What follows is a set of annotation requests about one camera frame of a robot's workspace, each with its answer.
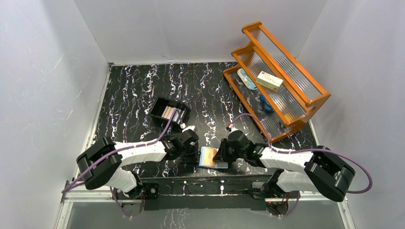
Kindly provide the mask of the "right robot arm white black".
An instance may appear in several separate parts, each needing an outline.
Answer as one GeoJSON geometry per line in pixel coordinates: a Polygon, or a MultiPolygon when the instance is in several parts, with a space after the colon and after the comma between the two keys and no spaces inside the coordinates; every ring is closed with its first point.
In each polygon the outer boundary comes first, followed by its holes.
{"type": "Polygon", "coordinates": [[[269,181],[250,191],[254,197],[280,198],[294,191],[318,192],[341,202],[348,193],[355,170],[326,148],[305,150],[274,150],[263,143],[253,143],[239,131],[232,131],[213,157],[214,162],[232,163],[242,158],[253,167],[274,168],[269,181]]]}

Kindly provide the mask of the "black card holder wallet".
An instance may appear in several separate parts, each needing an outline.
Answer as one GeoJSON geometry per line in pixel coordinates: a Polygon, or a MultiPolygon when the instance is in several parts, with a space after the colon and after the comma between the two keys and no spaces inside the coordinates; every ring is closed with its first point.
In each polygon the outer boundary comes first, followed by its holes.
{"type": "Polygon", "coordinates": [[[228,169],[230,166],[226,162],[221,161],[214,161],[214,157],[216,156],[218,149],[202,146],[200,149],[200,158],[198,160],[198,167],[199,168],[206,168],[206,169],[228,169]]]}

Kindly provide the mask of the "black box of cards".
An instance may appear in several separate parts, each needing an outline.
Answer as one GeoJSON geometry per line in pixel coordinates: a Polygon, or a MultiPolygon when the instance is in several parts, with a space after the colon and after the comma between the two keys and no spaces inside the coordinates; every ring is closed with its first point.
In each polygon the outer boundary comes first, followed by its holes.
{"type": "Polygon", "coordinates": [[[177,129],[182,129],[182,126],[186,125],[190,113],[191,109],[185,103],[158,97],[148,115],[159,125],[167,124],[173,116],[171,121],[172,126],[177,129]]]}

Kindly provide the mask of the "orange credit card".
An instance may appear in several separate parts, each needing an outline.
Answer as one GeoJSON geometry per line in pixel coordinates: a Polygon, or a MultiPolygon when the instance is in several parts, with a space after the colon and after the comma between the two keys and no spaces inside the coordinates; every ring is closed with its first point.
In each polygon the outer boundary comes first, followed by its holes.
{"type": "Polygon", "coordinates": [[[215,157],[216,153],[217,153],[216,148],[205,146],[202,147],[199,165],[201,167],[215,168],[216,162],[213,161],[213,158],[215,157]]]}

